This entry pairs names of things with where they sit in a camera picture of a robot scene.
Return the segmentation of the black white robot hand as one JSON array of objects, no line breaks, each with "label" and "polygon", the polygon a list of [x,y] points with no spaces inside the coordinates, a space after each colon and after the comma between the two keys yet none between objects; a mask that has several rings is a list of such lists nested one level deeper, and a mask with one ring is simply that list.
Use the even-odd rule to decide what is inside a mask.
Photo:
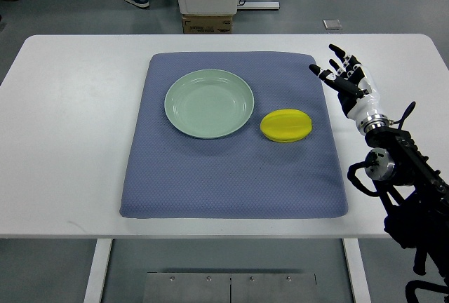
[{"label": "black white robot hand", "polygon": [[380,94],[369,71],[352,54],[330,44],[339,62],[329,60],[332,69],[311,64],[310,71],[337,92],[344,115],[355,122],[362,135],[380,127],[390,126],[390,120],[380,106]]}]

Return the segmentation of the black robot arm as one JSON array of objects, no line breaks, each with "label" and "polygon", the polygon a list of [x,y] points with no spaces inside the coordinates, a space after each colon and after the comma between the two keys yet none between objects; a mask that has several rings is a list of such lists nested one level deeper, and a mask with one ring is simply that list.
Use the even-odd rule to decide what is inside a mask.
[{"label": "black robot arm", "polygon": [[421,154],[403,119],[388,119],[374,102],[359,102],[348,113],[371,148],[364,161],[348,169],[349,181],[378,197],[387,216],[384,230],[402,247],[416,251],[413,271],[426,274],[430,258],[445,281],[422,280],[406,285],[406,299],[417,302],[417,290],[448,295],[448,183]]}]

